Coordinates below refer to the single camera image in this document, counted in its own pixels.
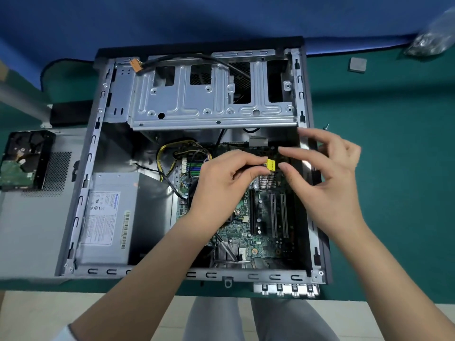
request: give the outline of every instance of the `barcode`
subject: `barcode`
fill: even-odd
[[[122,229],[122,249],[127,246],[127,235],[128,235],[128,225],[130,223],[130,211],[125,212],[123,217],[123,229]]]

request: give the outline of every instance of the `person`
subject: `person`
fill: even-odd
[[[278,166],[311,218],[355,269],[384,339],[455,340],[453,323],[411,280],[362,217],[355,181],[360,147],[328,131],[298,131],[300,136],[322,143],[319,151],[280,147],[279,152],[309,162],[321,171],[325,181],[311,186],[290,164]],[[261,165],[266,160],[233,150],[206,162],[190,211],[130,274],[56,340],[149,341],[199,251],[231,215],[252,180],[269,174]],[[246,165],[251,167],[240,172]],[[223,299],[228,298],[196,298],[185,341],[243,339],[238,307],[228,306]],[[337,340],[330,327],[305,303],[252,299],[259,339]]]

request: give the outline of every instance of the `hand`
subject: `hand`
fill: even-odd
[[[310,162],[321,171],[325,181],[312,186],[290,164],[278,166],[316,225],[336,241],[339,236],[365,225],[355,182],[360,146],[321,129],[300,128],[298,131],[300,136],[323,143],[319,151],[279,147],[279,152]]]
[[[187,216],[212,237],[234,212],[250,183],[270,171],[261,164],[267,157],[235,149],[202,165],[191,209]],[[254,165],[238,172],[245,165]]]

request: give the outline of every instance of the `person's right hand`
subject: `person's right hand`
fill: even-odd
[[[363,227],[365,223],[355,183],[360,146],[321,129],[299,128],[298,131],[300,136],[314,138],[323,143],[319,151],[279,147],[279,152],[284,156],[309,162],[321,171],[325,181],[312,186],[292,165],[279,163],[278,166],[316,226],[334,240]]]

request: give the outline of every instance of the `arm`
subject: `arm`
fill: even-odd
[[[299,129],[299,133],[323,143],[319,151],[280,148],[280,153],[310,162],[325,181],[311,186],[291,165],[280,163],[279,167],[315,223],[354,267],[384,338],[455,340],[453,323],[411,280],[362,217],[355,182],[360,147],[324,130]]]
[[[71,324],[76,338],[150,341],[197,254],[231,215],[252,180],[270,173],[258,166],[266,161],[234,150],[205,163],[191,210],[125,278]],[[237,173],[245,165],[253,167]]]

